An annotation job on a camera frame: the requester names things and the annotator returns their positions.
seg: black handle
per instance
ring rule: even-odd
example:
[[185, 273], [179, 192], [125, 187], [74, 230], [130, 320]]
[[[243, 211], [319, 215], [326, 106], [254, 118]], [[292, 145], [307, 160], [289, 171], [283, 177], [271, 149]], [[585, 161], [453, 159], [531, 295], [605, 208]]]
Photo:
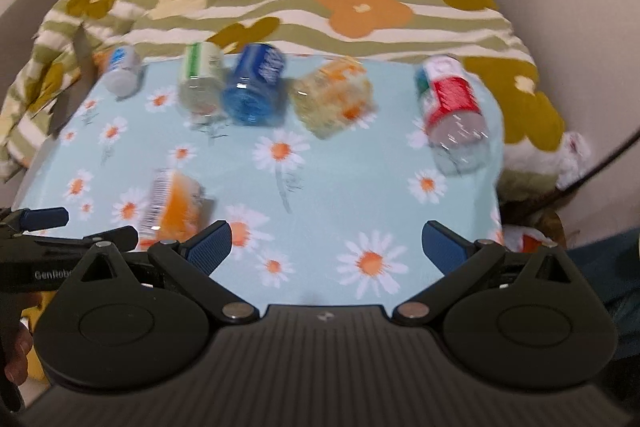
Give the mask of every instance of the black handle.
[[4, 374], [4, 367], [14, 351], [22, 313], [21, 301], [20, 295], [0, 293], [0, 397], [13, 412], [22, 408], [22, 396], [18, 387]]

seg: daisy print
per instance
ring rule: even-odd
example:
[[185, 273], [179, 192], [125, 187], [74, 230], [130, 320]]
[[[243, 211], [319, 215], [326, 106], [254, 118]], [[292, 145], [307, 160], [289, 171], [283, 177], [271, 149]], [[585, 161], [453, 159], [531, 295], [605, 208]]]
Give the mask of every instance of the daisy print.
[[66, 129], [60, 133], [60, 141], [62, 145], [69, 145], [78, 136], [78, 131], [75, 129]]
[[258, 230], [269, 221], [269, 217], [236, 204], [225, 209], [226, 222], [231, 227], [231, 255], [239, 260], [245, 251], [253, 252], [261, 241], [272, 241], [273, 236]]
[[104, 145], [104, 151], [102, 152], [102, 164], [113, 155], [113, 145], [116, 143], [122, 133], [127, 130], [127, 121], [118, 116], [113, 119], [111, 123], [108, 123], [102, 132], [100, 133], [100, 139], [98, 140], [100, 144]]
[[140, 188], [130, 188], [120, 195], [120, 201], [113, 204], [111, 222], [120, 227], [125, 225], [135, 226], [140, 217], [142, 217], [145, 207], [145, 191]]
[[94, 213], [94, 200], [88, 199], [80, 203], [79, 219], [80, 221], [88, 221]]
[[146, 99], [146, 110], [149, 112], [162, 112], [167, 107], [174, 105], [175, 102], [175, 87], [166, 86], [159, 87]]
[[351, 253], [339, 255], [338, 273], [344, 274], [340, 284], [348, 285], [357, 283], [356, 299], [362, 299], [367, 289], [371, 287], [376, 297], [380, 297], [380, 287], [389, 293], [398, 293], [400, 285], [391, 274], [404, 274], [409, 272], [406, 265], [396, 263], [395, 259], [402, 255], [405, 247], [393, 247], [393, 236], [387, 233], [380, 236], [378, 230], [374, 230], [371, 237], [360, 232], [359, 243], [347, 241], [345, 243]]
[[101, 98], [88, 98], [82, 102], [82, 105], [78, 108], [78, 116], [82, 118], [84, 125], [89, 125], [94, 121], [94, 118], [98, 114], [97, 106]]
[[427, 131], [424, 129], [424, 122], [421, 118], [416, 118], [414, 120], [414, 125], [418, 129], [409, 133], [406, 136], [406, 139], [409, 143], [409, 147], [412, 149], [421, 149], [425, 145], [429, 144], [429, 137], [427, 136]]
[[281, 282], [289, 282], [288, 274], [295, 273], [289, 258], [276, 251], [265, 250], [257, 256], [258, 264], [255, 268], [260, 274], [260, 280], [264, 286], [280, 288]]
[[292, 172], [304, 165], [305, 160], [299, 153], [308, 149], [309, 144], [303, 136], [284, 129], [276, 129], [273, 139], [261, 137], [255, 145], [255, 166], [275, 174], [282, 204], [289, 214], [291, 207], [288, 192], [294, 192], [300, 188], [300, 179]]
[[378, 115], [373, 111], [368, 112], [367, 114], [363, 114], [362, 116], [357, 117], [356, 120], [353, 121], [353, 123], [351, 123], [350, 129], [354, 131], [358, 128], [368, 129], [371, 124], [376, 121], [377, 117]]
[[413, 178], [409, 178], [409, 192], [420, 203], [429, 201], [430, 203], [440, 202], [440, 198], [447, 192], [447, 180], [434, 169], [419, 171]]
[[94, 179], [94, 176], [85, 171], [84, 169], [80, 169], [76, 172], [74, 178], [71, 178], [71, 181], [66, 184], [66, 192], [65, 199], [66, 200], [77, 200], [84, 196], [91, 187], [89, 186], [89, 182]]
[[178, 145], [169, 151], [168, 161], [172, 167], [181, 167], [190, 159], [195, 158], [196, 148], [188, 143]]

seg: blue gripper pad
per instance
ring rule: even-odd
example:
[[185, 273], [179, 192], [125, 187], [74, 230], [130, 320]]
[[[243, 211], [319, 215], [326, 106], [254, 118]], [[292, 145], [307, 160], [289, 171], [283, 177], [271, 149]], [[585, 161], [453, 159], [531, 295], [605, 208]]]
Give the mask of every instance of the blue gripper pad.
[[471, 257], [476, 248], [437, 221], [422, 227], [422, 251], [443, 275], [448, 275]]
[[180, 251], [189, 263], [209, 276], [231, 252], [231, 227], [216, 221], [181, 245]]

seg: orange flower pattern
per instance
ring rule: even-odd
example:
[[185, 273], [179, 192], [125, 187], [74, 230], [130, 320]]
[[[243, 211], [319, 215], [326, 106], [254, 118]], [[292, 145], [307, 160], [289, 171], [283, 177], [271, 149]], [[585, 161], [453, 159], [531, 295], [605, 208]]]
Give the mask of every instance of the orange flower pattern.
[[403, 28], [414, 16], [397, 0], [317, 0], [331, 10], [329, 26], [350, 39], [361, 39], [375, 30]]

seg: floral blanket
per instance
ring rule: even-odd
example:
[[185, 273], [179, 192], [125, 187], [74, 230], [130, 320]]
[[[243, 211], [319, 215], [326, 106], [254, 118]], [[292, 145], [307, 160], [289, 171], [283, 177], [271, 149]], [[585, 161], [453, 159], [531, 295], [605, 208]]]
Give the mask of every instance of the floral blanket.
[[48, 134], [53, 101], [78, 77], [71, 42], [79, 25], [98, 63], [116, 44], [153, 59], [177, 57], [185, 44], [205, 40], [230, 53], [265, 41], [289, 54], [411, 63], [456, 54], [502, 110], [501, 196], [543, 192], [561, 173], [564, 122], [537, 90], [535, 64], [493, 0], [60, 0], [2, 107], [5, 179], [30, 165]]

